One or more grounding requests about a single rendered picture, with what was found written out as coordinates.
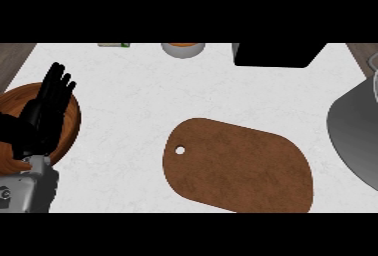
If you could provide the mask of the grey cup with orange contents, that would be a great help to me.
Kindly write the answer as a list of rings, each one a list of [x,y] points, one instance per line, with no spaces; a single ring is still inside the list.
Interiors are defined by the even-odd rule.
[[[204,43],[195,43],[195,44],[170,44],[163,43],[163,50],[166,53],[180,59],[192,58],[195,57],[204,50],[205,44]]]

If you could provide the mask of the brown wooden cutting board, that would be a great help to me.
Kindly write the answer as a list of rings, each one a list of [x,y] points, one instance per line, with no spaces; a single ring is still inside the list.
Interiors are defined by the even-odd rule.
[[[189,200],[235,212],[310,210],[309,162],[276,134],[192,118],[170,134],[163,168],[174,192]]]

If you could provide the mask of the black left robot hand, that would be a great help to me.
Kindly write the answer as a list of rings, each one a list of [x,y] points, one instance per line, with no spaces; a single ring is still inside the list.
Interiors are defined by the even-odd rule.
[[[19,116],[0,112],[0,142],[12,145],[15,160],[33,155],[49,156],[55,151],[76,85],[65,66],[55,62],[37,97],[27,102]]]

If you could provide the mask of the grey metal pot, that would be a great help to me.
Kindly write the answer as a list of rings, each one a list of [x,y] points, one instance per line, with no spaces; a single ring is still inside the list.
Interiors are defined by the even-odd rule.
[[[378,191],[378,52],[368,66],[374,75],[334,101],[327,127],[344,164]]]

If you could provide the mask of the black appliance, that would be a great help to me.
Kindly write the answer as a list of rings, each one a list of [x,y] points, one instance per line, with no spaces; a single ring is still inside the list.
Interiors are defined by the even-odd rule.
[[[325,43],[234,43],[236,66],[306,68]]]

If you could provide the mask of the brown wooden bowl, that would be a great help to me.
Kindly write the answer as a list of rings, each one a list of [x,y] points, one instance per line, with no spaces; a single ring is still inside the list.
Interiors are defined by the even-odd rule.
[[[18,117],[27,102],[37,96],[42,83],[22,85],[0,95],[0,112]],[[62,134],[56,150],[50,154],[50,164],[55,165],[65,156],[78,135],[81,124],[80,105],[76,96],[71,96]],[[0,176],[28,171],[31,165],[13,159],[12,146],[0,142]]]

